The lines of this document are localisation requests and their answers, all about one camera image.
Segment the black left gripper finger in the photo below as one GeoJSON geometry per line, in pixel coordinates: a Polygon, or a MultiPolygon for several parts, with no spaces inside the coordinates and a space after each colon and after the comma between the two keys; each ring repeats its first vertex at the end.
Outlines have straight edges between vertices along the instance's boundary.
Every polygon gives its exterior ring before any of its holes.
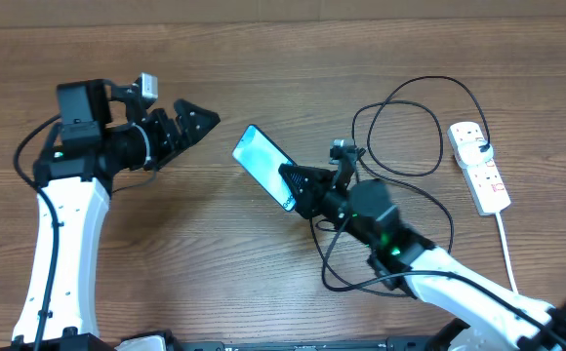
{"type": "Polygon", "coordinates": [[[158,151],[154,158],[154,169],[160,171],[168,163],[178,157],[181,153],[186,150],[184,142],[175,139],[166,139],[159,144],[158,151]]]}
{"type": "Polygon", "coordinates": [[[218,113],[184,99],[174,103],[176,121],[180,127],[180,146],[193,146],[221,121],[218,113]]]}

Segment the black smartphone lit screen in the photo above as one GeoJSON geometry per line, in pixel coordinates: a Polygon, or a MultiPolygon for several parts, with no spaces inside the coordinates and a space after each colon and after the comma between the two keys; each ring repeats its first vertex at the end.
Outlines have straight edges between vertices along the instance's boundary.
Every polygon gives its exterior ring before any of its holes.
{"type": "Polygon", "coordinates": [[[296,163],[258,126],[251,124],[245,129],[232,157],[283,210],[290,212],[294,209],[296,200],[279,168],[296,163]]]}

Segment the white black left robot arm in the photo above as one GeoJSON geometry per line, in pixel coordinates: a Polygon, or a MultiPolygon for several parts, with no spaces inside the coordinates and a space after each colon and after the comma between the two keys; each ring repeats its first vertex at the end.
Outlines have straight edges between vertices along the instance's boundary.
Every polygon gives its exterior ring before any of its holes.
{"type": "Polygon", "coordinates": [[[15,171],[35,191],[38,236],[30,283],[12,350],[106,348],[95,312],[101,229],[113,182],[123,170],[157,173],[220,122],[218,113],[184,99],[171,119],[155,76],[118,86],[107,79],[60,84],[60,112],[40,125],[47,137],[32,175],[15,171]]]}

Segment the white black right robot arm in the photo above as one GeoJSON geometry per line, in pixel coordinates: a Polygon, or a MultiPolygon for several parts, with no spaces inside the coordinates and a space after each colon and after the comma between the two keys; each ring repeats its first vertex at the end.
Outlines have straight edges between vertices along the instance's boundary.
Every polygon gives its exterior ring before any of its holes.
{"type": "Polygon", "coordinates": [[[432,348],[566,350],[566,301],[554,307],[463,266],[401,219],[381,180],[351,184],[353,162],[342,156],[334,171],[283,164],[279,173],[302,217],[322,215],[369,247],[375,283],[455,316],[432,348]]]}

